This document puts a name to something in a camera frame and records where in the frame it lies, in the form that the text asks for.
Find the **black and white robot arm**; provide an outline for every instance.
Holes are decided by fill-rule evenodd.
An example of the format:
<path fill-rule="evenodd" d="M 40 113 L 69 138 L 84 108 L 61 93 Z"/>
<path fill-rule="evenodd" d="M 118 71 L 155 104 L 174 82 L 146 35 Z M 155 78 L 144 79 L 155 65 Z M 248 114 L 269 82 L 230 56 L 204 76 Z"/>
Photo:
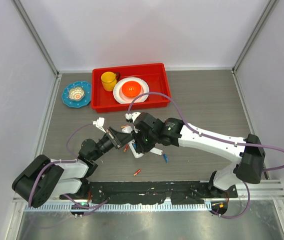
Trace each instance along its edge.
<path fill-rule="evenodd" d="M 208 184 L 211 197 L 220 197 L 232 185 L 241 181 L 258 184 L 261 179 L 265 152 L 260 147 L 247 147 L 237 144 L 231 145 L 216 141 L 202 134 L 214 136 L 234 143 L 260 144 L 259 138 L 249 134 L 247 138 L 232 137 L 206 131 L 191 125 L 199 133 L 191 131 L 182 120 L 168 118 L 161 121 L 146 112 L 126 114 L 126 121 L 133 123 L 133 128 L 127 126 L 122 132 L 109 127 L 103 129 L 104 119 L 99 118 L 94 125 L 104 134 L 95 142 L 86 139 L 82 142 L 78 160 L 53 160 L 44 155 L 38 156 L 14 181 L 13 190 L 25 200 L 29 200 L 32 188 L 38 178 L 39 172 L 49 163 L 54 164 L 45 170 L 45 175 L 33 191 L 31 205 L 35 208 L 46 202 L 50 196 L 73 194 L 76 197 L 87 192 L 87 177 L 92 175 L 100 158 L 112 148 L 120 149 L 129 145 L 134 157 L 140 158 L 145 153 L 151 152 L 161 155 L 162 150 L 156 144 L 164 146 L 196 148 L 219 155 L 232 163 L 222 170 L 212 173 Z"/>

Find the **white wall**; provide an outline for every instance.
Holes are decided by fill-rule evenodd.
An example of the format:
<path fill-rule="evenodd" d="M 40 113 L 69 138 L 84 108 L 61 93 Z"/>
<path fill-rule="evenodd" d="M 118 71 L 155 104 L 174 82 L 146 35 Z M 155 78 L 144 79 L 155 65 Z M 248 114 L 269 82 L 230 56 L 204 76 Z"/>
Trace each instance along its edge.
<path fill-rule="evenodd" d="M 30 163 L 53 74 L 13 4 L 0 0 L 0 240 L 13 180 Z"/>
<path fill-rule="evenodd" d="M 22 0 L 62 71 L 233 67 L 268 0 Z"/>
<path fill-rule="evenodd" d="M 280 0 L 238 72 L 245 102 L 263 143 L 284 148 L 284 0 Z M 270 167 L 284 155 L 266 151 Z M 284 187 L 284 169 L 272 172 Z"/>

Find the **blue plate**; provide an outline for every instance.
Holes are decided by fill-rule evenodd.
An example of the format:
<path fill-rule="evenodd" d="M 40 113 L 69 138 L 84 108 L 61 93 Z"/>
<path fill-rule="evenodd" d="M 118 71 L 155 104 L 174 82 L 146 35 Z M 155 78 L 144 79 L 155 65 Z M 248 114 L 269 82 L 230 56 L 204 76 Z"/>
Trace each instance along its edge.
<path fill-rule="evenodd" d="M 68 94 L 70 89 L 81 87 L 85 91 L 85 96 L 80 101 L 70 100 L 68 98 Z M 74 83 L 69 84 L 63 91 L 62 100 L 63 103 L 66 104 L 70 108 L 81 108 L 86 106 L 91 102 L 92 99 L 92 85 L 86 81 L 76 81 Z"/>

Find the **red plastic container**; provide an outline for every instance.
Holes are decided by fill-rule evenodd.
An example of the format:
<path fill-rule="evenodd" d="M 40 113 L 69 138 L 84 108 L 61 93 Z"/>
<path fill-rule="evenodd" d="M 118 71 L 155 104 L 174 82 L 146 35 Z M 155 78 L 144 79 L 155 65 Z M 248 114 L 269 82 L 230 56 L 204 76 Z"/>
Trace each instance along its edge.
<path fill-rule="evenodd" d="M 101 81 L 104 72 L 120 73 L 121 79 L 137 77 L 146 81 L 150 92 L 163 93 L 171 97 L 164 64 L 153 63 L 132 66 L 116 66 L 97 68 L 92 75 L 92 102 L 91 107 L 98 113 L 127 111 L 129 104 L 119 104 L 113 97 L 112 91 L 105 91 Z M 163 96 L 150 94 L 146 101 L 134 103 L 132 109 L 150 109 L 166 107 L 170 100 Z"/>

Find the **yellow mug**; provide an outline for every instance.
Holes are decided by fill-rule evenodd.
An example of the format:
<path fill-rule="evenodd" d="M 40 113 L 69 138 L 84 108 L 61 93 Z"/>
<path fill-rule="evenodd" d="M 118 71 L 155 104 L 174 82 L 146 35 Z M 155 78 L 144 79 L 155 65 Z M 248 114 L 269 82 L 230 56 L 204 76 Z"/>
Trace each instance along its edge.
<path fill-rule="evenodd" d="M 104 89 L 109 92 L 113 91 L 117 83 L 117 80 L 120 78 L 120 76 L 121 75 L 119 74 L 119 72 L 113 73 L 111 71 L 107 71 L 103 73 L 101 76 L 101 80 L 102 80 Z"/>

